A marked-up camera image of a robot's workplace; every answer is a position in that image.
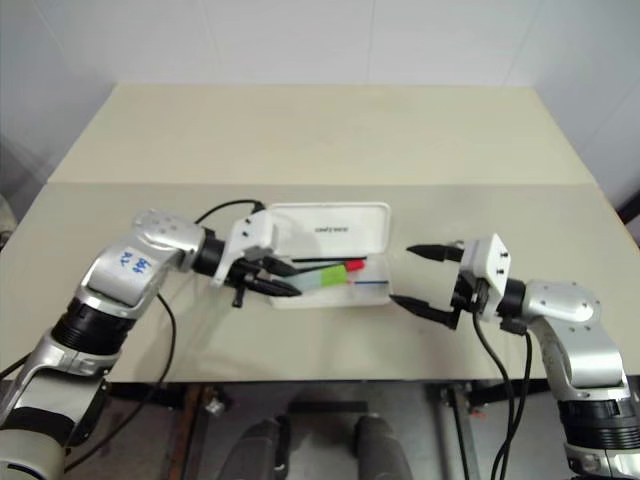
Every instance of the table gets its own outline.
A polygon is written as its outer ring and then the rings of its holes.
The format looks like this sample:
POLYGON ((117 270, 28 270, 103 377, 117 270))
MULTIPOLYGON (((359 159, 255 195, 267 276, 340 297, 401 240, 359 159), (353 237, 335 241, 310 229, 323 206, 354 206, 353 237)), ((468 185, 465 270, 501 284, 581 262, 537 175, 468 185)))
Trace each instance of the table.
MULTIPOLYGON (((512 276, 597 292, 627 372, 640 373, 633 240, 535 93, 484 87, 117 86, 0 256, 0 367, 56 322, 136 211, 196 218, 247 196, 387 202, 394 291, 440 308, 457 265, 405 247, 496 231, 512 276)), ((209 226, 224 235, 245 211, 222 211, 209 226)), ((497 377, 466 316, 452 332, 393 304, 281 311, 248 295, 237 310, 231 291, 177 273, 162 292, 178 317, 170 381, 497 377)), ((522 376, 522 339, 485 330, 522 376)), ((168 336, 154 303, 110 378, 155 379, 168 336)))

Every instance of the wire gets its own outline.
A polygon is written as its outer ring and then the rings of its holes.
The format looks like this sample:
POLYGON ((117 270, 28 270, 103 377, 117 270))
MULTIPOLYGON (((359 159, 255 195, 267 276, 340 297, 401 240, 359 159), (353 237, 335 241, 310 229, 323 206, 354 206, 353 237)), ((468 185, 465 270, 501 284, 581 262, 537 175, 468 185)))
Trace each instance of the wire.
POLYGON ((518 427, 520 426, 520 421, 522 420, 522 414, 524 413, 524 406, 527 401, 527 395, 529 393, 529 381, 531 379, 531 363, 533 358, 533 345, 531 342, 531 335, 528 332, 525 332, 524 339, 527 347, 527 358, 525 361, 524 367, 524 378, 522 379, 522 387, 520 389, 520 400, 518 401, 518 410, 516 412, 515 419, 511 425, 511 430, 507 434, 507 438, 504 443, 500 446, 500 450, 498 450, 498 456, 502 456, 502 469, 505 472, 502 475, 506 475, 507 471, 507 463, 509 461, 508 455, 509 450, 511 448, 511 442, 516 436, 516 432, 518 431, 518 427))
POLYGON ((149 400, 151 400, 151 398, 160 389, 160 387, 162 386, 162 383, 164 382, 165 377, 167 376, 167 373, 169 373, 169 369, 171 368, 171 363, 173 362, 173 356, 176 350, 176 336, 177 336, 178 327, 176 325, 176 317, 173 314, 171 307, 169 306, 167 301, 162 297, 162 295, 160 295, 159 293, 158 293, 158 300, 160 300, 160 303, 162 303, 162 306, 167 311, 167 314, 169 315, 169 320, 171 321, 171 344, 169 347, 169 356, 167 357, 167 361, 164 366, 164 369, 162 370, 162 374, 160 375, 160 378, 158 378, 158 381, 153 385, 153 387, 151 387, 151 389, 147 392, 144 398, 140 400, 140 403, 138 403, 138 405, 131 411, 131 413, 129 413, 129 415, 127 415, 127 417, 116 428, 114 428, 111 432, 109 432, 102 440, 100 440, 97 444, 95 444, 88 452, 86 452, 84 455, 82 455, 80 458, 78 458, 74 462, 67 465, 67 467, 64 469, 65 473, 73 470, 78 465, 85 462, 88 458, 93 456, 98 450, 100 450, 107 443, 109 443, 113 439, 113 437, 115 437, 118 433, 120 433, 120 431, 123 428, 129 425, 129 423, 131 423, 131 421, 140 413, 140 411, 147 405, 147 403, 149 403, 149 400))
MULTIPOLYGON (((509 379, 509 375, 507 374, 507 369, 504 368, 502 361, 500 360, 496 352, 493 350, 493 348, 491 348, 491 345, 489 345, 487 338, 484 336, 484 333, 482 332, 482 328, 480 328, 480 318, 478 317, 477 313, 473 314, 473 328, 476 331, 476 335, 478 336, 478 339, 480 340, 480 343, 484 347, 485 351, 489 354, 489 356, 493 360, 493 363, 496 364, 496 367, 498 367, 498 370, 500 370, 500 375, 502 376, 502 381, 504 382, 504 388, 507 391, 507 400, 509 402, 509 419, 507 422, 506 438, 508 439, 509 434, 511 433, 511 430, 512 430, 513 422, 514 422, 515 395, 513 393, 513 386, 511 385, 511 380, 509 379)), ((506 440, 505 440, 505 443, 506 443, 506 447, 504 449, 503 455, 500 454, 500 450, 502 449, 501 447, 498 450, 498 453, 496 454, 496 458, 493 461, 493 466, 491 467, 491 480, 495 480, 496 478, 500 460, 502 458, 508 458, 509 456, 509 444, 508 442, 506 442, 506 440)), ((504 480, 506 475, 505 462, 503 462, 502 465, 503 465, 503 469, 500 474, 500 479, 504 480)))
POLYGON ((22 365, 24 365, 24 362, 27 361, 27 358, 29 358, 29 355, 31 355, 30 353, 27 353, 24 357, 22 357, 20 360, 15 361, 14 363, 12 363, 11 365, 9 365, 7 368, 5 368, 2 372, 0 372, 0 380, 4 380, 5 377, 8 377, 9 375, 11 375, 15 370, 17 370, 18 368, 20 368, 22 365))
POLYGON ((198 219, 193 222, 193 223, 202 223, 204 220, 206 220, 206 218, 211 215, 214 212, 217 212, 218 210, 222 210, 223 208, 226 207, 230 207, 231 205, 242 205, 245 203, 250 203, 253 204, 255 210, 254 211, 258 211, 258 210, 263 210, 264 209, 264 204, 259 201, 259 200, 253 200, 251 198, 242 198, 240 200, 232 200, 230 202, 225 202, 225 203, 221 203, 220 205, 213 207, 211 210, 208 210, 207 212, 203 213, 202 215, 200 215, 198 217, 198 219))

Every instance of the case lid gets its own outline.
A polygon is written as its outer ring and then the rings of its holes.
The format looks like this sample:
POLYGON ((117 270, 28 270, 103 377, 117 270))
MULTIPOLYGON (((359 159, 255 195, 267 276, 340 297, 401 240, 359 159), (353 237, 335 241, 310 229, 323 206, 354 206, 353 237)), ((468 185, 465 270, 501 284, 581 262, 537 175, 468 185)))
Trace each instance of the case lid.
POLYGON ((276 203, 276 255, 359 257, 382 253, 389 242, 391 207, 382 202, 276 203))

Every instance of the handwritten label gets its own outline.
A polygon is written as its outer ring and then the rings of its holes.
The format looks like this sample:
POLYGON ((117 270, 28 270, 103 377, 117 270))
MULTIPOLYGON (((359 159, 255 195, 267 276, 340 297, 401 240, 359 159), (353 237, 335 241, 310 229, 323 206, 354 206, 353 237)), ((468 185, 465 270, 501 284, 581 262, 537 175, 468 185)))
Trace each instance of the handwritten label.
POLYGON ((128 248, 120 255, 120 266, 136 275, 145 275, 153 269, 153 263, 135 248, 128 248))

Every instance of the robotic arm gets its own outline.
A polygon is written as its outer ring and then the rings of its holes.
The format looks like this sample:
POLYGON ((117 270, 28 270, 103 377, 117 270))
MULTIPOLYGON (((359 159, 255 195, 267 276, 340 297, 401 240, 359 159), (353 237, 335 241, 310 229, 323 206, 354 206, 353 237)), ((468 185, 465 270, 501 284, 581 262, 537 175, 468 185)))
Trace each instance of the robotic arm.
POLYGON ((572 284, 508 278, 511 257, 497 235, 464 250, 417 245, 409 251, 431 260, 460 262, 453 310, 392 296, 410 312, 457 327, 462 310, 501 328, 536 336, 549 386, 558 401, 569 467, 588 478, 640 479, 640 428, 616 345, 600 323, 594 295, 572 284))
POLYGON ((283 275, 271 257, 276 230, 267 211, 238 220, 228 241, 167 212, 139 214, 129 235, 106 248, 84 276, 67 311, 29 355, 0 404, 0 478, 62 476, 64 452, 95 426, 106 396, 104 377, 127 334, 157 295, 170 270, 213 278, 214 286, 295 296, 290 285, 260 278, 283 275))

